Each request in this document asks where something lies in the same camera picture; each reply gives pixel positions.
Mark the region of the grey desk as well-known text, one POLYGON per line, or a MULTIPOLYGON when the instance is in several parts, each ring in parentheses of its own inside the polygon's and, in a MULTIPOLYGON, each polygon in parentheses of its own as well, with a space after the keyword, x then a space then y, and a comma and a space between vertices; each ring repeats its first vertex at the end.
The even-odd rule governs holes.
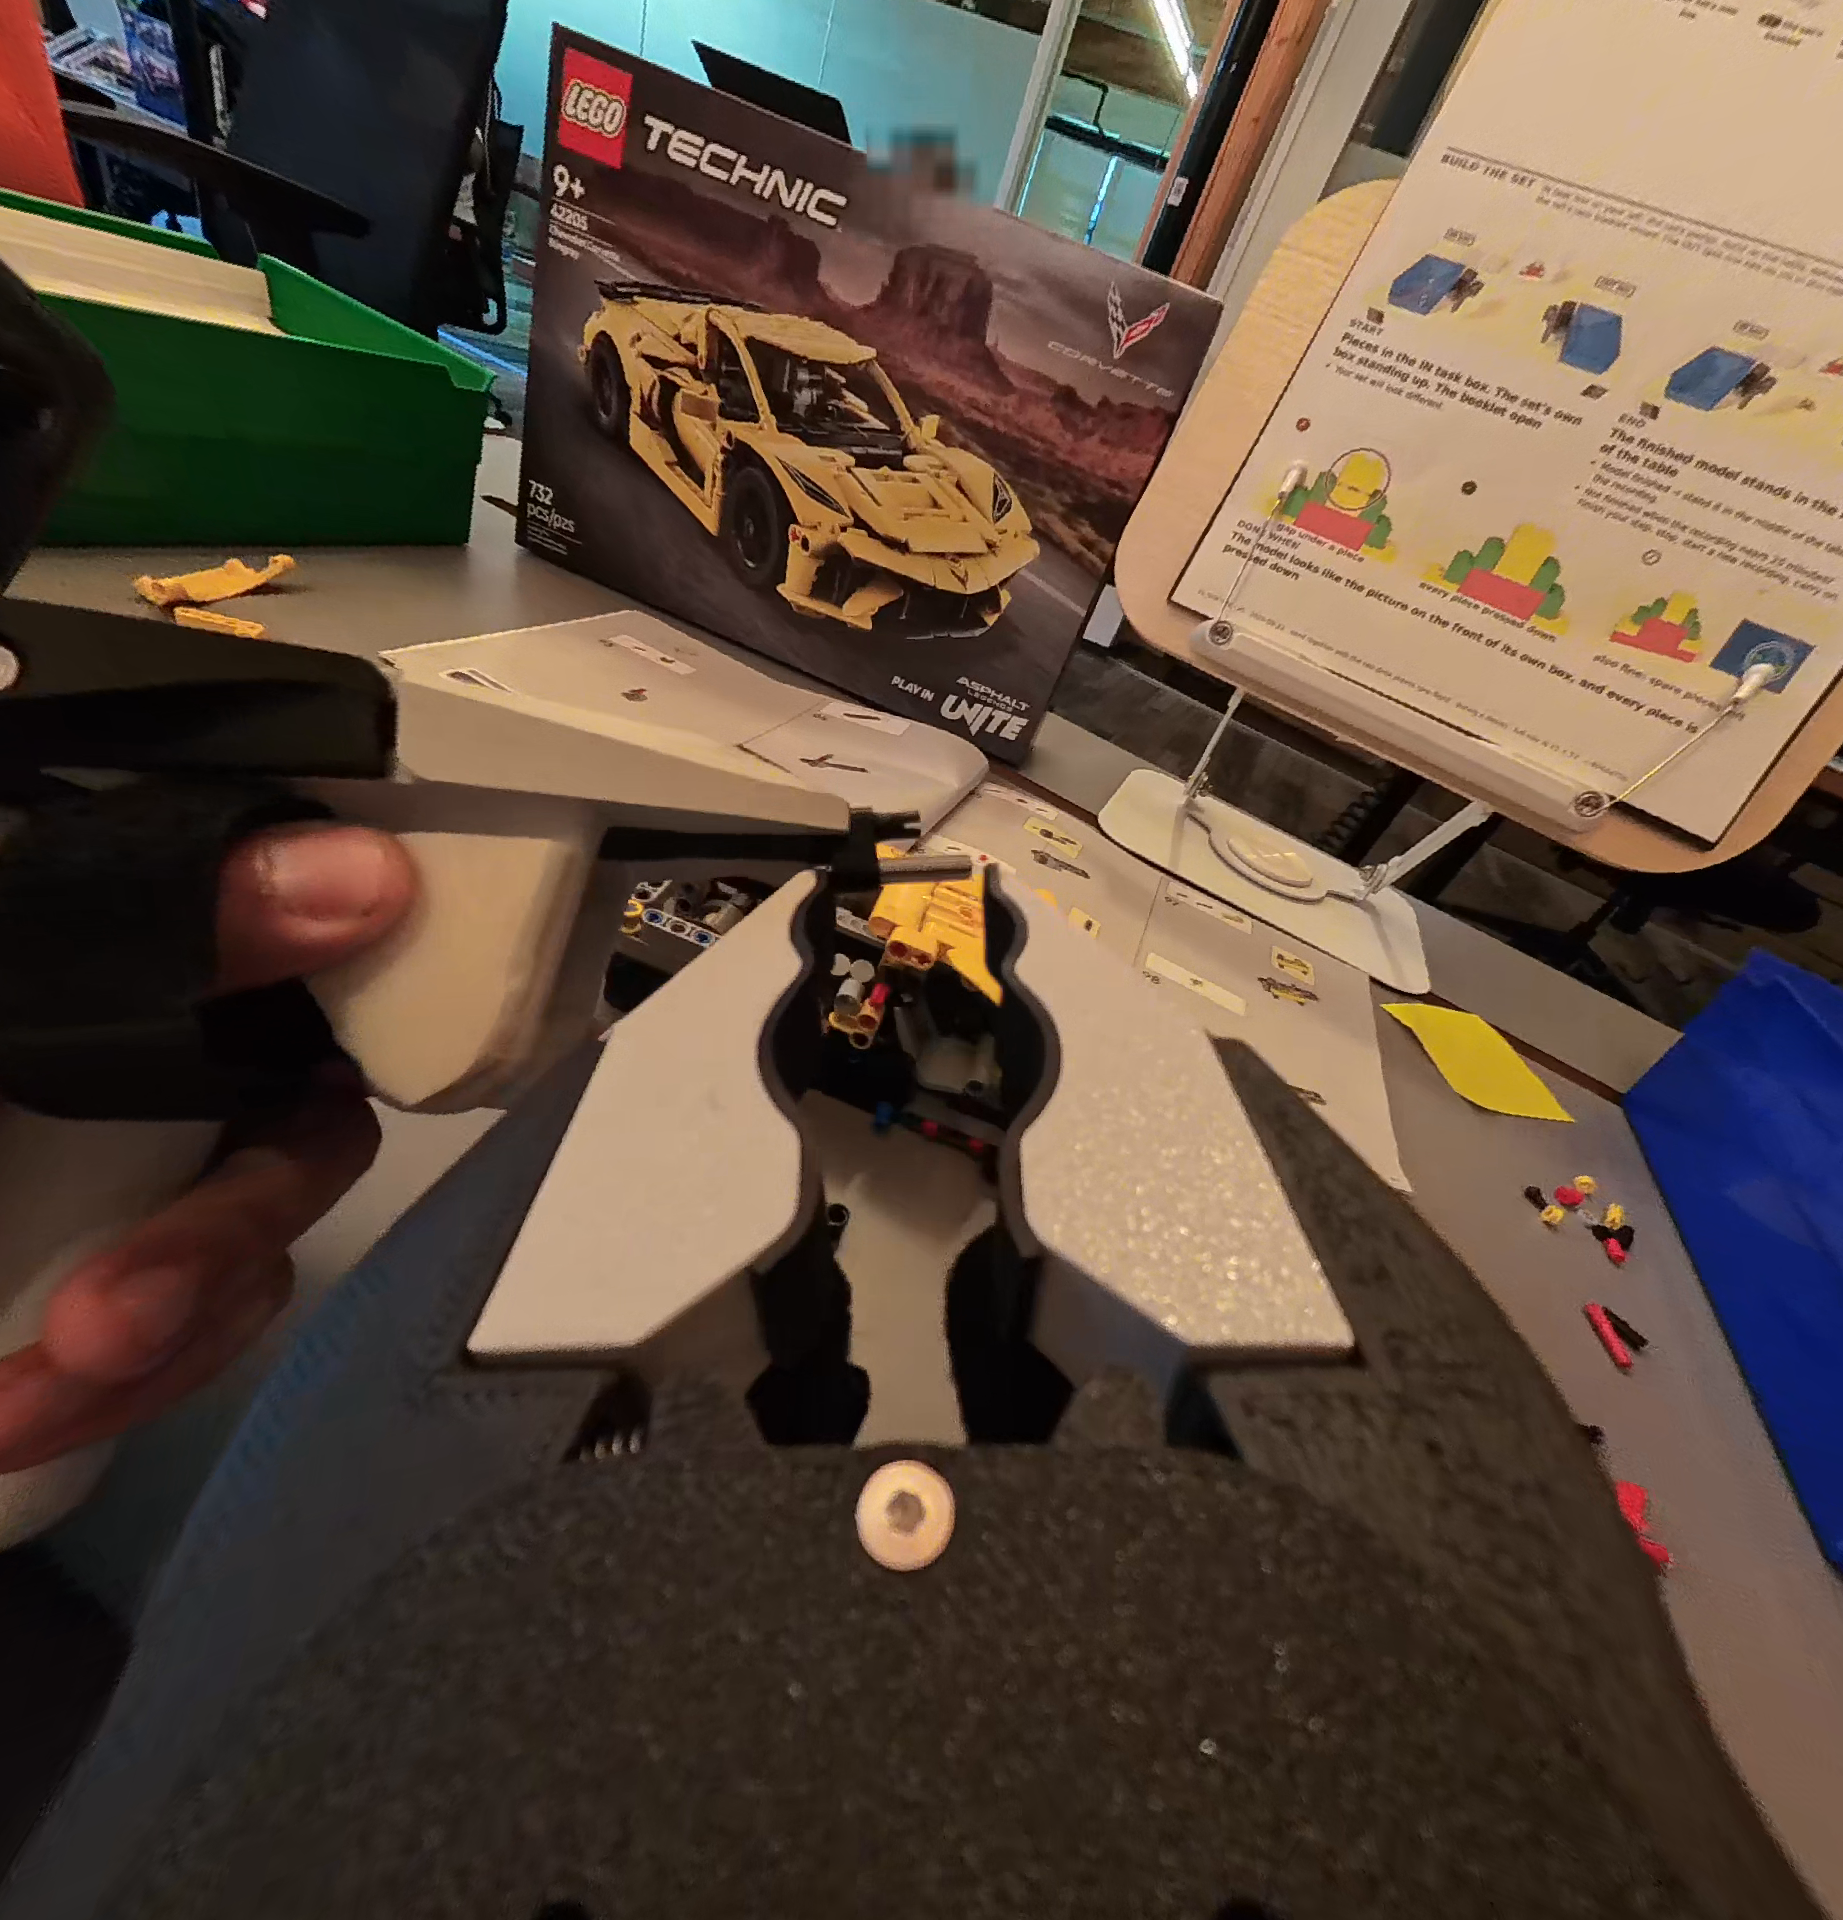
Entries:
POLYGON ((342 1051, 417 1112, 524 1096, 253 1408, 0 1915, 1820 1913, 1601 1449, 1238 1044, 1354 1357, 1217 1377, 1235 1451, 1127 1376, 901 1457, 475 1360, 634 883, 827 861, 360 826, 418 900, 304 975, 342 1051))

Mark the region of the yellow paper card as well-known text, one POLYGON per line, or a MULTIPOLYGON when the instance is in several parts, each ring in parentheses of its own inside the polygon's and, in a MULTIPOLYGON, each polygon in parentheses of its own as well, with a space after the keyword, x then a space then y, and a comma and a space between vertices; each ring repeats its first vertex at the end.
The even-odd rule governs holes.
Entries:
POLYGON ((1483 1018, 1450 1004, 1384 1002, 1427 1053, 1445 1084, 1499 1117, 1573 1123, 1573 1114, 1514 1045, 1483 1018))

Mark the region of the yellow toy car model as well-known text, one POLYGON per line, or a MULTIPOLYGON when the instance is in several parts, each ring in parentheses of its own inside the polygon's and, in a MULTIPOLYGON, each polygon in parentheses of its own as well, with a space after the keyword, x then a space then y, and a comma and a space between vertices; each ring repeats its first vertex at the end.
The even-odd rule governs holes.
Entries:
MULTIPOLYGON (((845 896, 815 990, 813 1091, 994 1178, 1005 1132, 1002 981, 987 962, 987 854, 967 876, 926 876, 845 896)), ((768 876, 642 878, 604 972, 602 1019, 634 1012, 691 960, 722 944, 779 889, 768 876)))

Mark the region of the open instruction booklet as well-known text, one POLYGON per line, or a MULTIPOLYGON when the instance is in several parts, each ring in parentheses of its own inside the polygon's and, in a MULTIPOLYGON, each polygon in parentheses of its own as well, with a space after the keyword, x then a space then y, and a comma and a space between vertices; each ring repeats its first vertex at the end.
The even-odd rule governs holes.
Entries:
POLYGON ((855 808, 913 812, 928 850, 1023 876, 1208 1034, 1245 1042, 1390 1187, 1410 1191, 1364 972, 1303 946, 997 774, 967 738, 765 675, 637 611, 392 646, 415 685, 623 712, 747 750, 855 808))

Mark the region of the person's left hand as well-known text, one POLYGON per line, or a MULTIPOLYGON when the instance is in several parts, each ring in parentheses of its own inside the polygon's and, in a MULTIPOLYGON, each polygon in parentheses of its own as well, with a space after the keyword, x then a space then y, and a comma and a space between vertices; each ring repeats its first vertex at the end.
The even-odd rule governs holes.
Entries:
MULTIPOLYGON (((418 900, 399 837, 285 825, 219 880, 217 990, 339 968, 418 900)), ((0 1473, 112 1441, 178 1406, 262 1338, 294 1297, 294 1246, 376 1164, 367 1089, 327 1069, 291 1107, 226 1134, 208 1173, 68 1270, 42 1334, 0 1359, 0 1473)))

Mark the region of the blue plastic bin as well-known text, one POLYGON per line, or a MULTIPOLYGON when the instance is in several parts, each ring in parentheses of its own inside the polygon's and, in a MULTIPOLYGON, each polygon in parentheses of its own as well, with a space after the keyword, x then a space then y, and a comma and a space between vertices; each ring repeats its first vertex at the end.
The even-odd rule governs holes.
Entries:
POLYGON ((1625 1114, 1843 1574, 1843 990, 1752 954, 1630 1087, 1625 1114))

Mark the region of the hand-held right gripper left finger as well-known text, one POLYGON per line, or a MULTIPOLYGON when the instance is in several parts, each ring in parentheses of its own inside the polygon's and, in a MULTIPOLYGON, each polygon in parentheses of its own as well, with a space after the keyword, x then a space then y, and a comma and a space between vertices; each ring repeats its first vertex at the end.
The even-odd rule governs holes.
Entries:
POLYGON ((870 1382, 805 1117, 835 957, 831 876, 805 872, 616 1021, 475 1360, 717 1379, 779 1447, 857 1438, 870 1382))

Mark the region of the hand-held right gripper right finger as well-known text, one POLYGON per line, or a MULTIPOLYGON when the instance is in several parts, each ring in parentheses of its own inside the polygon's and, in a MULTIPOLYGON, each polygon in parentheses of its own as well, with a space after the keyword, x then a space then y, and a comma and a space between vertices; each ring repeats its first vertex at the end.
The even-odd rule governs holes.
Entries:
POLYGON ((1268 1150, 1208 1034, 1002 868, 981 944, 1003 1137, 994 1224, 943 1297, 962 1436, 1046 1444, 1127 1376, 1168 1441, 1235 1451, 1217 1377, 1354 1357, 1268 1150))

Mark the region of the green plastic bin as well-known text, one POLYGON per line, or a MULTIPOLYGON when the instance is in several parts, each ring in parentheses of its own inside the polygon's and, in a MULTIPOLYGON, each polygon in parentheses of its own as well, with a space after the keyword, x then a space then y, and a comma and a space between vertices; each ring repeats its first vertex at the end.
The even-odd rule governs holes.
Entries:
MULTIPOLYGON (((0 205, 219 257, 178 232, 12 191, 0 205)), ((253 270, 282 337, 36 294, 117 387, 44 543, 277 555, 465 541, 492 370, 284 261, 253 270)))

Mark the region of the pile of colourful toy bricks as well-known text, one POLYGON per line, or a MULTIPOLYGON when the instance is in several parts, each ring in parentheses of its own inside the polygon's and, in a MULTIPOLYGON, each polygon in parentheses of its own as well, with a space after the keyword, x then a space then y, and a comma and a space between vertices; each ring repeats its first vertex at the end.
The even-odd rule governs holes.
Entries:
MULTIPOLYGON (((1528 1185, 1522 1189, 1522 1200, 1547 1231, 1560 1231, 1575 1221, 1594 1241, 1607 1266, 1625 1268, 1630 1263, 1635 1225, 1625 1203, 1606 1200, 1601 1183, 1593 1173, 1580 1173, 1558 1187, 1528 1185)), ((1635 1359, 1649 1349, 1649 1337, 1601 1301, 1584 1303, 1581 1318, 1609 1365, 1622 1376, 1634 1373, 1635 1359)), ((1649 1489, 1622 1476, 1617 1476, 1612 1486, 1637 1546, 1652 1561, 1656 1574, 1667 1574, 1674 1568, 1674 1555, 1654 1531, 1649 1489)))

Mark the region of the black office chair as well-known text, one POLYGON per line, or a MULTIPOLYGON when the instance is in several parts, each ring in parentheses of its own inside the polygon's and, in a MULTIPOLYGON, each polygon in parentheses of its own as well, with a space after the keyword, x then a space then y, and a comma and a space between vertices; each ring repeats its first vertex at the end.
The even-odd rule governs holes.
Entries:
POLYGON ((224 259, 272 257, 435 337, 508 321, 505 2, 153 4, 184 112, 61 78, 68 136, 183 179, 224 259))

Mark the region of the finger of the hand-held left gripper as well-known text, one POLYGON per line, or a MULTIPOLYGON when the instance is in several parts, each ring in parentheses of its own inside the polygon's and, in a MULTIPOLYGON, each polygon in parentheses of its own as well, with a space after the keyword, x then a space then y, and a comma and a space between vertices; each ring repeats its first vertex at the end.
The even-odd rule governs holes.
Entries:
POLYGON ((343 821, 583 842, 600 861, 830 861, 857 810, 700 733, 408 678, 394 700, 392 776, 329 780, 343 821))

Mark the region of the white paper stack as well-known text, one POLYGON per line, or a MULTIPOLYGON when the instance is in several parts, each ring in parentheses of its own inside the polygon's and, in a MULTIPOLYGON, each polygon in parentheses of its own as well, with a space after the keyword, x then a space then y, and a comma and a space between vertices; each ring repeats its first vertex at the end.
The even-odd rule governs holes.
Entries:
POLYGON ((38 296, 282 337, 262 272, 0 205, 0 259, 38 296))

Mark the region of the toy car box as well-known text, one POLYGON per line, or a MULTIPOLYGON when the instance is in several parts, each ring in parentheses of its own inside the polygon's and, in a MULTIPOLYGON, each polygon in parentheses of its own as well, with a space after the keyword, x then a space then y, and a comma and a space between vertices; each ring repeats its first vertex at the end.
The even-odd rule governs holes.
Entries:
POLYGON ((517 543, 1020 765, 1221 301, 556 27, 517 543))

